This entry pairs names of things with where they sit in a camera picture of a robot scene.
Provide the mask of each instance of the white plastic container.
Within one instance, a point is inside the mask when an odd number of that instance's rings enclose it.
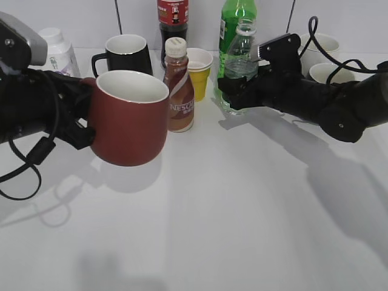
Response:
[[[80,78],[81,74],[77,65],[72,44],[65,40],[58,28],[45,28],[39,32],[47,41],[47,60],[42,67],[34,66],[34,69],[50,70],[62,75]]]

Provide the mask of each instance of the nescafe coffee bottle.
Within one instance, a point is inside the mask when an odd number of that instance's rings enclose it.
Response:
[[[170,89],[169,130],[185,132],[194,123],[194,88],[187,64],[187,43],[182,38],[166,40],[166,75],[164,83]]]

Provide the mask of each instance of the plastic bottle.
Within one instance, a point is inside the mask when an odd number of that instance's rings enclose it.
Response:
[[[219,34],[219,71],[218,78],[224,77],[225,58],[236,36],[236,28],[241,18],[256,20],[255,0],[226,0],[221,13]]]
[[[242,18],[238,22],[236,36],[230,45],[225,62],[224,76],[230,79],[239,79],[247,77],[251,80],[258,74],[259,65],[250,60],[250,49],[255,41],[256,21]],[[231,109],[228,102],[228,96],[222,93],[221,106],[233,115],[240,115],[245,110]]]
[[[165,43],[169,38],[186,39],[189,21],[189,0],[158,0],[160,32],[162,34],[161,63],[165,68]]]
[[[187,65],[187,44],[182,38],[166,40],[166,75],[164,83],[170,89],[169,130],[185,132],[194,123],[194,88]]]
[[[50,70],[62,75],[80,78],[79,68],[72,44],[65,40],[58,28],[45,28],[39,35],[47,42],[47,60],[42,67],[34,69]]]

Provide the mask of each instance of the white tile wall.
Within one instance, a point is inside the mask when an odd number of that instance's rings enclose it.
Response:
[[[124,33],[138,33],[150,48],[161,48],[156,0],[118,0]],[[258,7],[258,41],[285,33],[292,0],[255,0]],[[218,50],[219,22],[225,0],[190,0],[188,42],[191,47]]]
[[[0,11],[37,32],[58,27],[75,47],[104,47],[119,33],[114,0],[0,0]]]
[[[124,33],[144,36],[151,49],[161,47],[156,0],[118,0]],[[225,0],[190,0],[189,45],[218,49],[219,19]],[[256,0],[258,42],[283,34],[292,0]],[[75,47],[103,48],[119,33],[114,0],[0,0],[10,13],[34,30],[61,28]],[[343,52],[388,53],[387,0],[296,0],[291,31],[307,32],[312,15],[320,32],[336,36]]]
[[[388,53],[387,0],[296,0],[291,31],[307,33],[309,18],[318,31],[335,36],[343,52]]]

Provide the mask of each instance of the green bottle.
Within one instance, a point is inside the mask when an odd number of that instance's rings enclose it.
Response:
[[[218,78],[224,77],[228,49],[236,36],[240,18],[256,20],[255,0],[226,0],[222,8],[221,29],[219,34],[219,71]]]

